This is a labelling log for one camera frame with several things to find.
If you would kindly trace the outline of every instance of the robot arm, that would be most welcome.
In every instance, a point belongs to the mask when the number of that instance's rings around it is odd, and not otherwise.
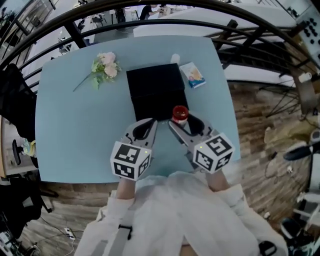
[[[187,122],[190,132],[171,120],[168,125],[178,141],[187,147],[186,157],[194,170],[203,169],[213,174],[227,165],[235,151],[227,136],[195,113],[189,112]]]
[[[155,142],[158,122],[147,118],[131,124],[121,141],[116,141],[111,153],[114,175],[137,181],[150,166],[152,146]]]
[[[207,120],[190,112],[190,132],[171,120],[168,125],[178,141],[187,147],[186,157],[195,171],[203,169],[212,174],[230,162],[235,147],[224,133],[213,129]],[[112,150],[110,162],[114,175],[138,180],[150,166],[157,126],[155,119],[147,118],[126,129],[121,141],[116,141]]]

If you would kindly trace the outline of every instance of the light blue table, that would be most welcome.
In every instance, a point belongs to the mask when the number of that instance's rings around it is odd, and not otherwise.
[[[97,91],[88,81],[73,92],[91,71],[97,54],[107,52],[116,54],[122,68],[115,82],[102,84]],[[62,183],[118,181],[111,171],[110,155],[115,141],[136,121],[126,71],[169,64],[173,54],[180,55],[181,65],[194,62],[206,79],[206,84],[196,89],[184,81],[188,106],[229,137],[236,148],[233,160],[238,160],[234,107],[212,41],[193,36],[144,36],[92,45],[44,65],[35,116],[41,179]],[[147,175],[192,170],[184,157],[186,149],[165,122],[158,125],[153,152],[155,159]]]

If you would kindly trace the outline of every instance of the jar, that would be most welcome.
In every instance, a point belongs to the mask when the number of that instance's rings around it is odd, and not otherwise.
[[[178,105],[173,108],[172,121],[184,127],[187,123],[189,111],[185,106]]]

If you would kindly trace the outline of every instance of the sleeve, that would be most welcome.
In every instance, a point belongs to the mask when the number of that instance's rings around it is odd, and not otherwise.
[[[134,198],[130,200],[117,199],[116,191],[112,191],[107,206],[101,208],[96,220],[86,226],[74,255],[91,256],[101,244],[104,244],[105,247],[108,241],[117,234],[120,221],[134,200]]]
[[[288,248],[284,238],[264,218],[248,206],[240,184],[215,194],[231,207],[259,243],[269,241],[277,247],[274,256],[288,256]]]
[[[147,8],[146,8],[146,10],[147,10],[147,14],[149,14],[149,13],[152,13],[152,8],[151,8],[151,6],[150,5],[147,5],[146,6]]]

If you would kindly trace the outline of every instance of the flower stem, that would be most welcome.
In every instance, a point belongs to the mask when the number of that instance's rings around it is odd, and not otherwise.
[[[78,89],[78,88],[83,84],[83,82],[84,82],[85,80],[87,80],[91,75],[92,75],[92,73],[88,74],[88,75],[85,77],[85,79],[83,79],[82,82],[79,83],[76,88],[74,88],[73,92],[74,92],[76,89]]]

